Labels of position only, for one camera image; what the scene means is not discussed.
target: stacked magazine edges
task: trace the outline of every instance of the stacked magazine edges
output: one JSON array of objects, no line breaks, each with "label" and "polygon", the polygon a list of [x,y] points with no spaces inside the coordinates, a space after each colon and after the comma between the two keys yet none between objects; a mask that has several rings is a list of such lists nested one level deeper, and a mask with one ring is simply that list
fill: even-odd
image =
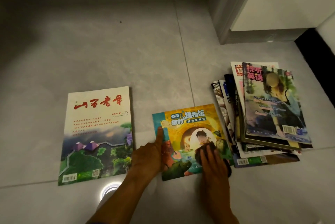
[{"label": "stacked magazine edges", "polygon": [[236,168],[299,161],[313,148],[293,75],[277,62],[231,62],[212,88]]}]

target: left hand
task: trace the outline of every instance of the left hand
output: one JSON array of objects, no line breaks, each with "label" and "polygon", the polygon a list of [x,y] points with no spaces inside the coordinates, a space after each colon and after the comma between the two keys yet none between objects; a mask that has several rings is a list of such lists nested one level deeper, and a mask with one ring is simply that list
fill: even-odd
[{"label": "left hand", "polygon": [[163,137],[163,128],[158,127],[154,143],[147,143],[133,151],[129,172],[139,173],[149,183],[161,171]]}]

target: cartoon boy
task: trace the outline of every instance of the cartoon boy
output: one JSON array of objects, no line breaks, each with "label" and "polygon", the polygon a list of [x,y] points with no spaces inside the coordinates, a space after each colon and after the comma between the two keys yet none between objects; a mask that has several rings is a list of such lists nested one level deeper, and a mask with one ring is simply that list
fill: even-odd
[{"label": "cartoon boy", "polygon": [[210,141],[209,141],[209,137],[207,137],[207,133],[204,132],[203,130],[198,131],[197,134],[196,134],[196,136],[197,136],[197,138],[198,138],[198,140],[199,140],[200,145],[202,145],[202,146],[203,146],[204,144],[210,142]]}]

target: qr code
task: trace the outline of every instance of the qr code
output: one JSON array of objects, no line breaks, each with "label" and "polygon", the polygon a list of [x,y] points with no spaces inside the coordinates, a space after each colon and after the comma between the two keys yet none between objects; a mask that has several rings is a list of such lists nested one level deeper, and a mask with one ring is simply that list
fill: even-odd
[{"label": "qr code", "polygon": [[77,180],[77,173],[70,174],[70,175],[63,175],[63,181],[62,182],[72,182]]},{"label": "qr code", "polygon": [[237,159],[237,165],[248,165],[249,161],[248,159]]},{"label": "qr code", "polygon": [[265,156],[261,156],[261,162],[262,163],[267,163],[268,161],[266,160],[266,157]]},{"label": "qr code", "polygon": [[99,173],[100,173],[100,169],[95,169],[92,171],[92,177],[97,177],[99,176]]},{"label": "qr code", "polygon": [[283,125],[283,131],[288,134],[296,135],[295,127],[293,126]]}]

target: tile grout line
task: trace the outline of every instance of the tile grout line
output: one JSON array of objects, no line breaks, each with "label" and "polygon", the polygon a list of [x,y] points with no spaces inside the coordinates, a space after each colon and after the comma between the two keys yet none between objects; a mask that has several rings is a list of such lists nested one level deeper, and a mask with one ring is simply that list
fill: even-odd
[{"label": "tile grout line", "polygon": [[51,180],[51,181],[43,181],[43,182],[30,182],[30,183],[22,183],[22,184],[14,184],[14,185],[5,185],[5,186],[0,186],[0,189],[13,188],[13,187],[19,187],[19,186],[25,186],[25,185],[52,183],[52,182],[57,182],[57,181],[58,180]]},{"label": "tile grout line", "polygon": [[175,1],[175,0],[173,0],[173,5],[174,5],[174,10],[176,11],[176,18],[177,18],[177,23],[178,23],[178,28],[179,28],[180,40],[182,41],[182,47],[183,47],[183,52],[184,52],[184,58],[185,58],[185,64],[186,64],[186,70],[187,70],[187,75],[188,75],[189,82],[190,82],[190,88],[191,88],[191,94],[192,94],[193,106],[195,107],[194,96],[193,96],[193,90],[192,90],[192,85],[191,85],[191,78],[190,78],[190,73],[189,73],[188,66],[187,66],[187,60],[186,60],[186,54],[185,54],[185,49],[184,49],[183,37],[182,37],[182,32],[181,32],[181,30],[180,30],[179,19],[178,19],[178,13],[177,13],[177,6],[176,6],[176,1]]}]

